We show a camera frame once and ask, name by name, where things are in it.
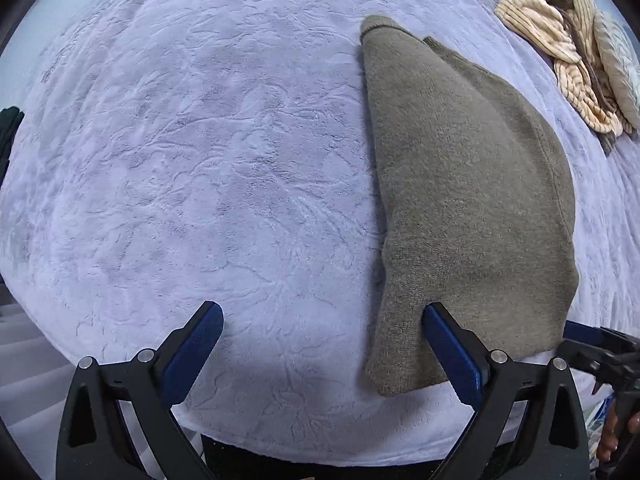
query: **black floor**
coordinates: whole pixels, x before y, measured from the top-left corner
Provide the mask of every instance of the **black floor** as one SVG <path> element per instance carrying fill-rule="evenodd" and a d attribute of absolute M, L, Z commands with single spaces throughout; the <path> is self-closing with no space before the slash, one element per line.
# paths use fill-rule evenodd
<path fill-rule="evenodd" d="M 309 477 L 316 480 L 428 480 L 440 464 L 440 461 L 434 461 L 388 467 L 334 467 L 285 462 L 221 444 L 206 436 L 202 437 L 202 445 L 207 466 L 219 480 L 302 480 Z M 487 468 L 484 478 L 494 477 L 500 458 L 506 455 L 508 448 L 504 445 L 496 450 L 495 465 Z"/>

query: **pleated white fabric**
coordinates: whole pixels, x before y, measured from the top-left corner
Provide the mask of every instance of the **pleated white fabric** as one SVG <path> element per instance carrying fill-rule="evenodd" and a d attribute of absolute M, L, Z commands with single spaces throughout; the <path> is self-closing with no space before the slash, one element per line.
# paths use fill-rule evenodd
<path fill-rule="evenodd" d="M 0 285 L 0 416 L 23 455 L 43 480 L 54 480 L 58 430 L 76 366 L 42 335 Z M 163 479 L 129 402 L 127 427 L 147 473 Z M 202 454 L 200 434 L 183 429 Z"/>

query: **bed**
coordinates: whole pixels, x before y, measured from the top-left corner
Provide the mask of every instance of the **bed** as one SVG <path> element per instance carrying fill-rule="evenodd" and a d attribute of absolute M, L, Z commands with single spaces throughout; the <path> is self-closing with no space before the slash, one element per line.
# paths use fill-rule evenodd
<path fill-rule="evenodd" d="M 605 158 L 497 1 L 95 0 L 20 97 L 0 189 L 7 286 L 71 362 L 132 358 L 218 302 L 223 337 L 174 412 L 220 442 L 341 466 L 442 458 L 471 414 L 450 386 L 387 399 L 362 372 L 385 236 L 368 14 L 503 77 L 552 125 L 576 197 L 569 318 L 640 334 L 640 144 Z"/>

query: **human hand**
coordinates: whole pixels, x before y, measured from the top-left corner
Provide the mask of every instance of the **human hand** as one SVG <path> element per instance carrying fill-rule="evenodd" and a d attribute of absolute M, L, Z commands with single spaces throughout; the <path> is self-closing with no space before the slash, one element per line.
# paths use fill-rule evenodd
<path fill-rule="evenodd" d="M 608 462 L 611 460 L 611 453 L 618 448 L 618 438 L 613 433 L 618 423 L 618 417 L 614 409 L 615 405 L 615 402 L 611 403 L 609 411 L 607 412 L 607 418 L 602 427 L 602 436 L 600 437 L 600 444 L 598 445 L 598 452 L 596 454 L 600 462 Z M 640 432 L 640 412 L 629 419 L 628 428 L 631 433 Z"/>

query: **blue gripper pad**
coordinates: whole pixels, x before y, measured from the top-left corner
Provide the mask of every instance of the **blue gripper pad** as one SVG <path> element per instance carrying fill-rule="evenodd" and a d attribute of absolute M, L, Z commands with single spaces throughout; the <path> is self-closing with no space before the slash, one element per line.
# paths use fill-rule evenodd
<path fill-rule="evenodd" d="M 564 324 L 564 339 L 572 339 L 591 346 L 600 346 L 604 342 L 602 330 L 593 326 L 583 325 L 575 321 L 567 321 Z"/>
<path fill-rule="evenodd" d="M 169 409 L 180 404 L 193 386 L 224 326 L 222 309 L 205 301 L 187 324 L 169 334 L 158 349 L 158 396 Z"/>
<path fill-rule="evenodd" d="M 422 334 L 440 361 L 460 402 L 477 411 L 484 398 L 480 370 L 432 304 L 428 304 L 422 313 Z"/>

